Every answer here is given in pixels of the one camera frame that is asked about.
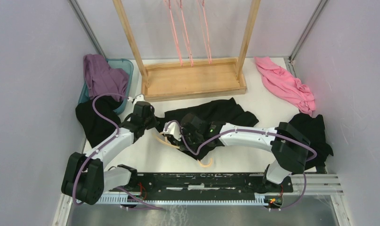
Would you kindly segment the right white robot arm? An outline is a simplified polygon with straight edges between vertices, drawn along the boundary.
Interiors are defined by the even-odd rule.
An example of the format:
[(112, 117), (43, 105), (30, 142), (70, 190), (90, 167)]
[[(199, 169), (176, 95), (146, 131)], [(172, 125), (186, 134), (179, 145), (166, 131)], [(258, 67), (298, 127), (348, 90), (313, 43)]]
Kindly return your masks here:
[(277, 127), (256, 128), (221, 121), (205, 121), (190, 113), (179, 128), (176, 144), (181, 151), (200, 157), (203, 151), (216, 147), (245, 146), (270, 152), (275, 160), (267, 166), (262, 186), (268, 192), (276, 191), (291, 174), (302, 174), (309, 154), (317, 153), (309, 139), (294, 126), (281, 122)]

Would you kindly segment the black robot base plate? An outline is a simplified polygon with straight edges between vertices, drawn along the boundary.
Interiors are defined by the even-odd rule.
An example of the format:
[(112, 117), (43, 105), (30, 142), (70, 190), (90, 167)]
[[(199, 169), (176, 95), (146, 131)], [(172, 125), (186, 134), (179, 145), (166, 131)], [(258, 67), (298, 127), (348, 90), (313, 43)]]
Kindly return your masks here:
[(123, 188), (146, 201), (251, 201), (293, 192), (290, 177), (277, 185), (261, 173), (137, 173)]

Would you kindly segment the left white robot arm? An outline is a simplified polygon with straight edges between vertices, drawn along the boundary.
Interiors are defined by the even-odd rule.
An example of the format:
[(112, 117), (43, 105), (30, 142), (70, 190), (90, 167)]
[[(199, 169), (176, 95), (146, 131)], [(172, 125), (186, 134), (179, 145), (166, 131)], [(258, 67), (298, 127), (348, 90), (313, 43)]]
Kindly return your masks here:
[(70, 155), (61, 185), (61, 192), (76, 203), (94, 205), (102, 194), (117, 188), (134, 191), (138, 184), (137, 170), (124, 164), (111, 170), (106, 166), (124, 149), (155, 128), (158, 121), (154, 107), (146, 101), (134, 104), (133, 112), (106, 140), (89, 153)]

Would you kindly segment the black pleated skirt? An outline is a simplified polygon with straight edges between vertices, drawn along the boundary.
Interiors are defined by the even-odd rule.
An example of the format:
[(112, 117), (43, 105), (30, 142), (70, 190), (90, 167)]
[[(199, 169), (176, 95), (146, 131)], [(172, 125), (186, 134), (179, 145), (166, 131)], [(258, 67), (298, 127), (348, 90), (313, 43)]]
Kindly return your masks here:
[(183, 117), (189, 113), (193, 113), (200, 119), (208, 122), (221, 121), (238, 126), (254, 127), (259, 122), (255, 114), (243, 110), (232, 97), (230, 99), (218, 99), (188, 108), (166, 111), (164, 117), (156, 118), (159, 122), (156, 130), (162, 132), (167, 122), (172, 120), (181, 122)]

